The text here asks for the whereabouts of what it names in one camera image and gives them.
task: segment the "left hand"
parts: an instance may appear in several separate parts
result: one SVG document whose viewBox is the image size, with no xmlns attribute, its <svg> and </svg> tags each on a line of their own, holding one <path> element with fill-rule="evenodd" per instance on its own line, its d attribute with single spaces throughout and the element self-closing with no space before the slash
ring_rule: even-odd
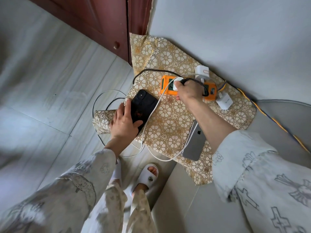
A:
<svg viewBox="0 0 311 233">
<path fill-rule="evenodd" d="M 138 127 L 143 124 L 142 120 L 133 123 L 131 117 L 131 100 L 127 99 L 125 106 L 119 105 L 114 119 L 110 123 L 111 140 L 105 146 L 111 149 L 116 156 L 135 139 L 138 134 Z"/>
</svg>

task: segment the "phone case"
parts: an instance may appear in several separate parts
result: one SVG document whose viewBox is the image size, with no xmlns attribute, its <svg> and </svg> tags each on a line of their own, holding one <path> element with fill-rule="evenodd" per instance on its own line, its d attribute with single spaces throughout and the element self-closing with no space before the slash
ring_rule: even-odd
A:
<svg viewBox="0 0 311 233">
<path fill-rule="evenodd" d="M 133 98 L 131 103 L 131 117 L 133 123 L 138 120 L 143 121 L 143 124 L 138 127 L 138 133 L 146 124 L 148 117 L 156 107 L 157 102 L 157 98 L 143 89 L 139 90 L 136 96 Z"/>
</svg>

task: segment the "fabric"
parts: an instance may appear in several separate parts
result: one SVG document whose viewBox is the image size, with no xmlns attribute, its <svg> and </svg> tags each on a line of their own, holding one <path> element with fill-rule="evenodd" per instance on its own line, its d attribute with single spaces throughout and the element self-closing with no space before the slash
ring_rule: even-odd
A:
<svg viewBox="0 0 311 233">
<path fill-rule="evenodd" d="M 108 185 L 115 169 L 109 149 L 79 162 L 0 217 L 0 232 L 80 232 L 91 211 L 91 232 L 122 232 L 127 201 L 119 184 Z M 155 232 L 148 200 L 136 193 L 127 232 Z"/>
<path fill-rule="evenodd" d="M 311 170 L 283 160 L 258 134 L 234 131 L 213 156 L 223 201 L 242 205 L 254 232 L 311 229 Z"/>
<path fill-rule="evenodd" d="M 200 65 L 199 62 L 164 38 L 131 34 L 130 45 L 134 75 L 149 68 L 170 70 L 181 75 L 191 74 L 195 73 L 195 67 Z M 140 89 L 144 89 L 159 98 L 161 96 L 161 78 L 165 74 L 168 73 L 143 72 L 135 79 L 127 96 L 134 98 Z M 210 78 L 215 81 L 218 88 L 224 83 L 211 71 Z M 252 122 L 256 109 L 231 85 L 228 84 L 224 92 L 227 92 L 234 102 L 229 110 L 221 110 L 215 101 L 207 101 L 207 103 L 215 113 L 237 129 L 246 129 Z M 109 133 L 109 122 L 112 119 L 111 111 L 95 112 L 93 124 L 97 132 L 99 134 Z M 172 158 L 184 147 L 194 119 L 186 106 L 181 101 L 177 101 L 175 96 L 164 95 L 147 124 L 144 144 L 150 149 Z M 142 142 L 141 134 L 136 137 L 136 140 Z M 212 182 L 213 179 L 212 155 L 211 147 L 206 141 L 198 161 L 186 159 L 181 155 L 178 155 L 175 161 L 185 167 L 196 185 L 203 185 Z"/>
</svg>

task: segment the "gold floral pattern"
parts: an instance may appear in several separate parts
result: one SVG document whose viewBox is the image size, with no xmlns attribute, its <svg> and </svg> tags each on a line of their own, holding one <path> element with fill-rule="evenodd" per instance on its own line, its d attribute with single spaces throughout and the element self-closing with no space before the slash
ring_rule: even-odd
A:
<svg viewBox="0 0 311 233">
<path fill-rule="evenodd" d="M 130 45 L 135 75 L 149 68 L 189 74 L 194 73 L 195 67 L 199 65 L 197 61 L 164 38 L 131 34 Z M 142 73 L 135 79 L 127 97 L 134 98 L 140 89 L 145 89 L 159 98 L 161 78 L 165 74 L 167 73 L 153 71 Z M 223 79 L 211 71 L 210 78 L 218 87 L 224 83 Z M 215 101 L 206 101 L 206 103 L 237 129 L 246 129 L 252 122 L 256 109 L 231 85 L 228 84 L 223 91 L 230 94 L 234 102 L 229 110 L 221 110 Z M 93 125 L 98 134 L 110 133 L 109 122 L 113 119 L 114 113 L 115 111 L 95 112 Z M 146 125 L 144 144 L 171 158 L 184 147 L 194 119 L 181 101 L 177 101 L 171 95 L 163 95 L 158 108 Z M 136 141 L 142 142 L 141 134 L 142 132 L 136 137 Z M 181 155 L 178 155 L 175 161 L 185 167 L 196 185 L 202 185 L 211 183 L 213 180 L 212 156 L 211 147 L 206 141 L 198 161 L 186 159 Z"/>
</svg>

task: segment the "slipper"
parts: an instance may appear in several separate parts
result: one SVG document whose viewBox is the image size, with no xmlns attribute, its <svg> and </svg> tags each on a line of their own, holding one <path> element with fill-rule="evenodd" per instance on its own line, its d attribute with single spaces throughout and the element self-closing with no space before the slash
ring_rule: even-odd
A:
<svg viewBox="0 0 311 233">
<path fill-rule="evenodd" d="M 120 186 L 122 185 L 122 179 L 121 179 L 121 162 L 120 159 L 117 158 L 117 164 L 116 168 L 112 174 L 112 177 L 110 180 L 119 179 L 120 180 Z"/>
<path fill-rule="evenodd" d="M 155 176 L 152 172 L 148 170 L 149 167 L 156 168 L 157 176 Z M 147 164 L 142 170 L 142 172 L 140 173 L 135 185 L 133 185 L 132 193 L 134 192 L 134 189 L 139 183 L 145 184 L 148 187 L 148 190 L 146 192 L 148 192 L 150 188 L 153 186 L 153 184 L 156 182 L 156 180 L 158 179 L 158 176 L 159 176 L 158 167 L 153 163 Z"/>
</svg>

